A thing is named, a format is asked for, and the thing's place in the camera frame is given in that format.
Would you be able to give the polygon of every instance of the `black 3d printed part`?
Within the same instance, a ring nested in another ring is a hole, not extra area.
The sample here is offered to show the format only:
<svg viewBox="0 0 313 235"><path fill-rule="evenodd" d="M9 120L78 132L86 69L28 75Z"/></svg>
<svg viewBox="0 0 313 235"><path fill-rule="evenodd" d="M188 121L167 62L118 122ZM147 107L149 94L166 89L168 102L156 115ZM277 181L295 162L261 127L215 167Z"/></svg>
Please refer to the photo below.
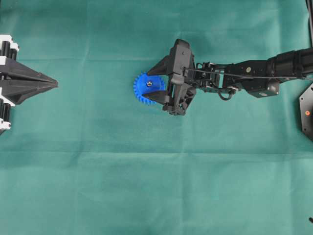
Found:
<svg viewBox="0 0 313 235"><path fill-rule="evenodd" d="M58 86L56 80L17 62L19 49L10 35L0 35L0 134L11 129L11 107Z"/></svg>

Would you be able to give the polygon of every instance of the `metal bracket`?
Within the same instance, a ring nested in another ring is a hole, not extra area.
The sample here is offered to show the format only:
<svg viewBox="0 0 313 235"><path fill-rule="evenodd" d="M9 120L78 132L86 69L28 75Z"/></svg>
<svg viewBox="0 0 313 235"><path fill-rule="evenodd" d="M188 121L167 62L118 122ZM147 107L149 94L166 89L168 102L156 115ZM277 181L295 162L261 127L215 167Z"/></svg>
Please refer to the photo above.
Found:
<svg viewBox="0 0 313 235"><path fill-rule="evenodd" d="M313 141L313 84L300 96L302 132Z"/></svg>

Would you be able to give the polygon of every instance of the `gear teeth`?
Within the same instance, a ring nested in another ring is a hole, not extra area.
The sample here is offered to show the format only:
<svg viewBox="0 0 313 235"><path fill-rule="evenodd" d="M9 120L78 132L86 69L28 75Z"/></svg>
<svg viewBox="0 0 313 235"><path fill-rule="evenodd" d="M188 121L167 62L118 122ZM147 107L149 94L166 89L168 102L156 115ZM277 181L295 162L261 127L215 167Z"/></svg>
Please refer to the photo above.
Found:
<svg viewBox="0 0 313 235"><path fill-rule="evenodd" d="M158 84L158 85L153 86L149 89L146 87L147 77L148 76L146 72L141 71L141 74L135 78L134 83L133 83L134 95L136 96L138 101L146 105L153 105L153 104L156 104L156 102L145 98L143 94L153 92L153 91L163 91L165 90L165 83L160 76L157 76L157 75L151 76L151 80L153 81L153 83Z"/></svg>

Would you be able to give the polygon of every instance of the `white plastic part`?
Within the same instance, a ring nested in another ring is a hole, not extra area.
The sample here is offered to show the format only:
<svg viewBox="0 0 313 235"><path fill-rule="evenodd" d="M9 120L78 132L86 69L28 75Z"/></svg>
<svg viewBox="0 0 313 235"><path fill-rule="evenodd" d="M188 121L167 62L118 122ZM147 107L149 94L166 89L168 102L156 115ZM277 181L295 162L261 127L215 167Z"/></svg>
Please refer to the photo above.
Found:
<svg viewBox="0 0 313 235"><path fill-rule="evenodd" d="M10 130L11 123L0 118L0 130Z"/></svg>
<svg viewBox="0 0 313 235"><path fill-rule="evenodd" d="M5 65L6 56L0 56L0 65Z"/></svg>
<svg viewBox="0 0 313 235"><path fill-rule="evenodd" d="M0 35L0 48L2 47L3 41L9 42L11 49L15 49L16 51L20 50L19 45L13 42L11 35Z"/></svg>

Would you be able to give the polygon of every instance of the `green cloth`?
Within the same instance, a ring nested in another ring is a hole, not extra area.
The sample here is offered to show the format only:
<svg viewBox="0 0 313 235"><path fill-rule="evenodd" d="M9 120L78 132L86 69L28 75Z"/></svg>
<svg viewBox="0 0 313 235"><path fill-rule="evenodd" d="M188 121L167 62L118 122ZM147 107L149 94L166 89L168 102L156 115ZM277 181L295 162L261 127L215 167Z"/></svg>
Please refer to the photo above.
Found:
<svg viewBox="0 0 313 235"><path fill-rule="evenodd" d="M133 80L190 43L196 62L308 48L304 0L3 0L0 34L59 88L17 106L0 137L2 235L311 235L308 81L170 116Z"/></svg>

